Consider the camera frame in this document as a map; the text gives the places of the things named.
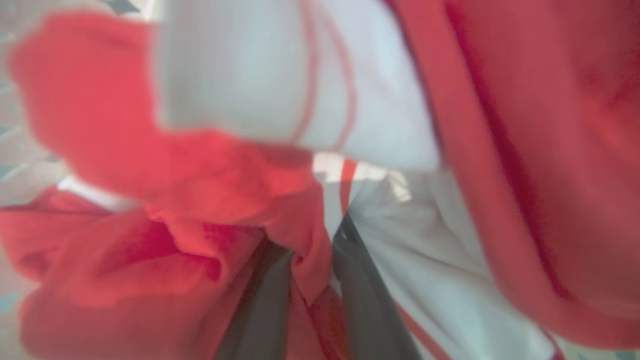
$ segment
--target clothing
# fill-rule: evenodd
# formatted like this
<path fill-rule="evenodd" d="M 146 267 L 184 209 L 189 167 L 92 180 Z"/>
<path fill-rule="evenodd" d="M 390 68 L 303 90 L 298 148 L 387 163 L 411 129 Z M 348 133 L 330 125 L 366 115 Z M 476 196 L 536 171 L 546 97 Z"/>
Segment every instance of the clothing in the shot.
<path fill-rule="evenodd" d="M 637 5 L 389 3 L 505 296 L 576 343 L 640 346 Z"/>
<path fill-rule="evenodd" d="M 6 248 L 23 272 L 33 272 L 25 258 L 39 259 L 42 248 L 60 248 L 39 268 L 39 274 L 46 274 L 36 278 L 44 282 L 43 290 L 24 306 L 23 341 L 30 351 L 46 359 L 184 358 L 192 353 L 194 358 L 210 358 L 242 291 L 225 289 L 244 288 L 266 233 L 296 253 L 288 326 L 289 336 L 295 337 L 289 343 L 295 345 L 289 358 L 342 358 L 343 316 L 339 298 L 328 287 L 329 249 L 330 237 L 351 208 L 425 359 L 552 356 L 554 349 L 537 326 L 502 299 L 481 252 L 459 248 L 460 240 L 438 217 L 421 176 L 412 181 L 421 185 L 410 189 L 413 201 L 400 201 L 383 169 L 322 155 L 312 164 L 303 150 L 257 145 L 217 131 L 158 130 L 147 77 L 149 31 L 142 24 L 100 15 L 60 14 L 14 54 L 14 76 L 39 140 L 83 180 L 145 205 L 127 211 L 127 203 L 120 206 L 123 203 L 109 199 L 108 193 L 61 183 L 60 190 L 124 212 L 103 213 L 89 224 L 66 220 L 73 226 L 54 243 L 46 236 L 47 226 L 58 226 L 56 218 L 84 218 L 87 209 L 33 204 L 0 212 Z M 68 86 L 60 88 L 61 81 Z M 114 143 L 121 145 L 109 149 Z M 58 192 L 43 195 L 40 202 L 48 204 L 49 196 L 73 197 Z M 384 224 L 383 231 L 376 231 L 376 224 Z M 402 231 L 407 226 L 413 231 Z M 156 241 L 159 248 L 153 249 Z M 158 259 L 156 251 L 171 256 Z M 208 265 L 198 267 L 192 259 Z M 402 280 L 404 264 L 410 264 L 412 282 Z M 158 267 L 187 267 L 187 274 L 156 274 Z M 198 271 L 213 275 L 191 275 Z M 446 306 L 451 296 L 465 299 L 465 316 Z M 183 311 L 189 316 L 181 316 Z M 164 315 L 155 320 L 158 313 Z M 76 322 L 59 329 L 59 316 Z M 106 325 L 101 324 L 103 317 L 109 318 Z M 199 321 L 210 330 L 185 345 L 185 336 L 196 331 Z M 500 335 L 479 341 L 476 329 L 488 331 L 488 324 Z M 110 336 L 114 332 L 120 335 Z M 78 341 L 83 345 L 75 347 Z M 152 348 L 158 342 L 166 346 Z"/>
<path fill-rule="evenodd" d="M 214 128 L 432 172 L 433 119 L 380 0 L 167 2 L 154 52 L 166 129 Z"/>

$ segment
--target red cloth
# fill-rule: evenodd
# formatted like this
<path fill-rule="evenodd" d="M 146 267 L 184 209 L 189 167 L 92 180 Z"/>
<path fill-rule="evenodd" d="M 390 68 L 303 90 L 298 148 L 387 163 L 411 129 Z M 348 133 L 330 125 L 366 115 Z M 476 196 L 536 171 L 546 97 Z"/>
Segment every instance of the red cloth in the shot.
<path fill-rule="evenodd" d="M 389 0 L 492 272 L 529 318 L 640 347 L 640 5 Z"/>
<path fill-rule="evenodd" d="M 344 358 L 311 155 L 157 130 L 149 34 L 55 15 L 11 58 L 38 139 L 87 181 L 147 205 L 111 214 L 51 190 L 0 211 L 12 263 L 42 282 L 23 305 L 26 348 L 46 359 L 211 359 L 267 232 L 296 252 L 287 358 Z"/>

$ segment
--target red trim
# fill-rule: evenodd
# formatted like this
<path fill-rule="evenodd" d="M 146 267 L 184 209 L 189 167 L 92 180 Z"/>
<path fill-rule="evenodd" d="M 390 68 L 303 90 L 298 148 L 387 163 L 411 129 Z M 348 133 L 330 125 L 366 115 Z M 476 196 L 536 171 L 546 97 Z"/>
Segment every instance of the red trim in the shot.
<path fill-rule="evenodd" d="M 396 302 L 400 316 L 409 328 L 409 331 L 424 345 L 436 360 L 451 360 L 451 357 L 438 345 L 438 343 Z"/>
<path fill-rule="evenodd" d="M 302 113 L 302 119 L 298 124 L 293 136 L 291 138 L 291 145 L 297 145 L 300 143 L 302 136 L 307 131 L 313 114 L 316 110 L 316 98 L 318 88 L 318 72 L 320 53 L 318 51 L 316 25 L 314 22 L 313 14 L 311 11 L 311 4 L 309 0 L 299 0 L 300 16 L 302 18 L 305 39 L 307 41 L 308 52 L 308 68 L 307 68 L 307 98 L 305 99 L 305 107 Z"/>
<path fill-rule="evenodd" d="M 571 342 L 637 348 L 640 321 L 614 301 L 640 303 L 640 157 L 601 136 L 634 143 L 637 87 L 620 74 L 637 63 L 615 54 L 636 17 L 610 1 L 392 2 L 502 294 Z M 605 13 L 620 18 L 598 23 L 606 37 L 579 36 Z"/>
<path fill-rule="evenodd" d="M 351 195 L 351 184 L 353 176 L 356 174 L 358 163 L 351 159 L 344 159 L 342 164 L 342 175 L 340 176 L 340 206 L 342 207 L 342 215 L 347 214 L 349 209 L 349 196 Z"/>
<path fill-rule="evenodd" d="M 540 331 L 542 331 L 547 339 L 551 341 L 551 344 L 554 346 L 554 350 L 556 351 L 551 360 L 566 360 L 566 357 L 564 356 L 562 349 L 560 349 L 560 346 L 558 346 L 556 339 L 544 329 L 540 329 Z"/>
<path fill-rule="evenodd" d="M 333 146 L 334 151 L 339 151 L 343 148 L 347 142 L 349 135 L 351 134 L 353 127 L 356 123 L 356 112 L 358 110 L 358 89 L 355 84 L 355 76 L 353 73 L 353 62 L 349 55 L 349 49 L 340 34 L 340 31 L 336 27 L 333 19 L 329 14 L 322 13 L 323 25 L 329 34 L 329 38 L 332 44 L 335 46 L 338 52 L 338 58 L 340 60 L 340 69 L 342 70 L 342 76 L 344 78 L 345 85 L 347 87 L 347 119 L 344 124 L 344 128 L 338 137 L 338 141 Z"/>

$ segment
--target red sleeve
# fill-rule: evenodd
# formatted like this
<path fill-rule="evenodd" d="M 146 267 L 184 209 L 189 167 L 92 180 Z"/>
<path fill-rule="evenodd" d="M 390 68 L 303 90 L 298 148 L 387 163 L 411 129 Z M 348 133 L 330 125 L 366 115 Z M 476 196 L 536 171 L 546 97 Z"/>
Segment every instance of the red sleeve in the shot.
<path fill-rule="evenodd" d="M 288 351 L 344 353 L 340 319 L 322 316 L 339 306 L 326 290 L 331 248 L 312 155 L 156 128 L 150 34 L 113 17 L 58 14 L 10 59 L 36 137 L 84 180 L 146 205 L 86 224 L 74 215 L 24 306 L 26 347 L 44 358 L 210 359 L 267 232 L 297 255 Z M 10 221 L 57 224 L 60 210 L 34 212 Z M 18 260 L 33 252 L 7 247 Z"/>
<path fill-rule="evenodd" d="M 0 209 L 0 240 L 16 271 L 43 281 L 67 244 L 66 235 L 106 214 L 79 197 L 50 188 L 31 204 Z"/>
<path fill-rule="evenodd" d="M 507 298 L 640 347 L 640 36 L 626 1 L 392 0 Z"/>

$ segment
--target white fabric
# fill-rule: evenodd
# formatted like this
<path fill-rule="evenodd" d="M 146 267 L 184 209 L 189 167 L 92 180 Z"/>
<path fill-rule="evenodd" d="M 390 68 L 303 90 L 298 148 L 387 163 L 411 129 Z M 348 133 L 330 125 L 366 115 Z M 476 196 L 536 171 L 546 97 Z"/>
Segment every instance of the white fabric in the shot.
<path fill-rule="evenodd" d="M 388 168 L 438 168 L 417 72 L 380 0 L 173 0 L 166 6 L 156 60 L 163 126 L 211 126 L 254 140 L 339 150 Z M 311 109 L 308 127 L 298 132 L 305 109 Z"/>
<path fill-rule="evenodd" d="M 140 204 L 134 200 L 87 184 L 73 175 L 64 178 L 58 183 L 57 187 L 58 190 L 68 191 L 78 195 L 103 209 L 115 213 L 121 213 L 140 206 Z"/>
<path fill-rule="evenodd" d="M 342 158 L 316 159 L 325 224 L 335 234 Z M 407 174 L 358 164 L 349 213 L 391 296 L 452 360 L 553 357 L 541 329 L 496 287 L 451 171 Z"/>

